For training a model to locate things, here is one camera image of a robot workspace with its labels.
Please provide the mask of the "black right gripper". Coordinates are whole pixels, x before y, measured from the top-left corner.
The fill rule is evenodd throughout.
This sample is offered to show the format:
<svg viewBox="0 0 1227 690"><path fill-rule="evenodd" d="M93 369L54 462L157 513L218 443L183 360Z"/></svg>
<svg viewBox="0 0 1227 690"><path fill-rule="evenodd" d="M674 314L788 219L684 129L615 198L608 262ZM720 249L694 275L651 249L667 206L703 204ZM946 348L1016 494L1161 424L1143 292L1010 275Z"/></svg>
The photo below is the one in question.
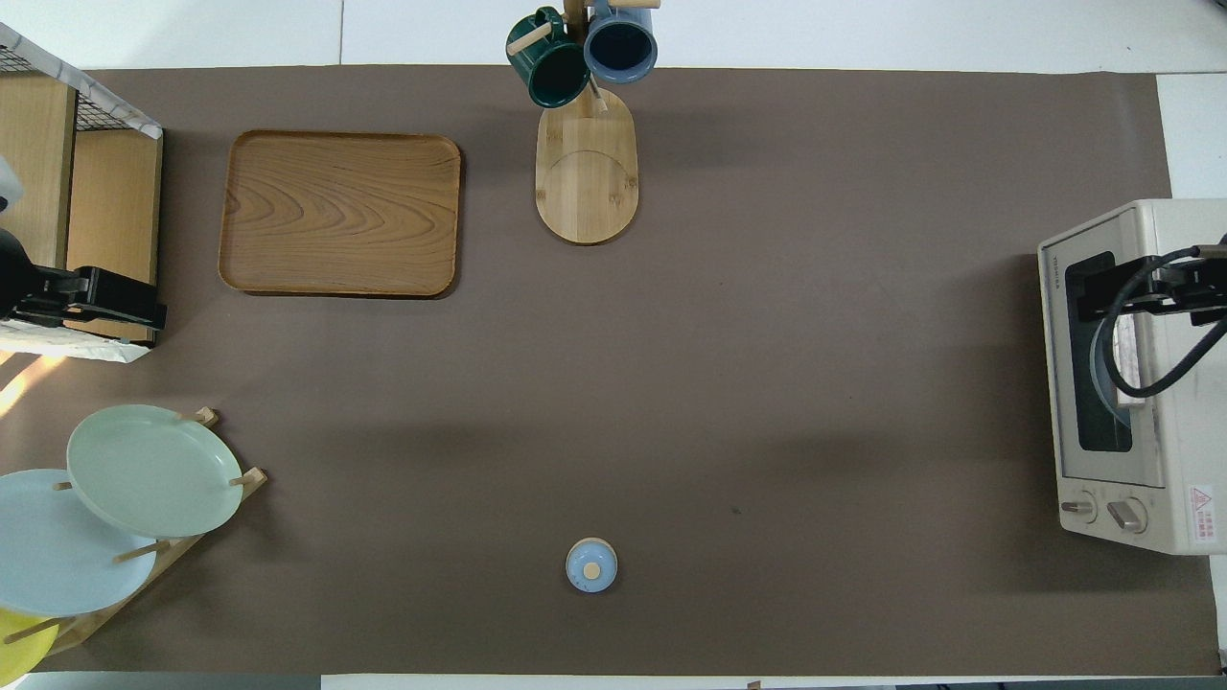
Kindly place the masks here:
<svg viewBox="0 0 1227 690"><path fill-rule="evenodd" d="M1121 289L1133 289L1123 298L1121 316L1136 311L1161 317L1187 314L1191 327L1214 327L1225 319L1226 252L1171 252L1121 263L1117 265L1117 284L1085 281L1074 301L1074 318L1082 323L1107 318Z"/></svg>

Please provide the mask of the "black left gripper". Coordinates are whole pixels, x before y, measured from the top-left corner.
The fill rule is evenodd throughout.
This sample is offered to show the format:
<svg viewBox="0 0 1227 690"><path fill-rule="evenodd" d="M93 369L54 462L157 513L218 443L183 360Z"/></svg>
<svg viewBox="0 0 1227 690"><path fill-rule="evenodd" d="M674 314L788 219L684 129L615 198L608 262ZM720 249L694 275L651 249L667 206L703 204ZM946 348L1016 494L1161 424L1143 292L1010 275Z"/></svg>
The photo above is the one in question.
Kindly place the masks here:
<svg viewBox="0 0 1227 690"><path fill-rule="evenodd" d="M70 304L79 296L79 303ZM128 313L121 309L146 309ZM168 316L153 284L101 269L79 271L31 262L17 236L1 231L1 319L27 323L102 320L162 331Z"/></svg>

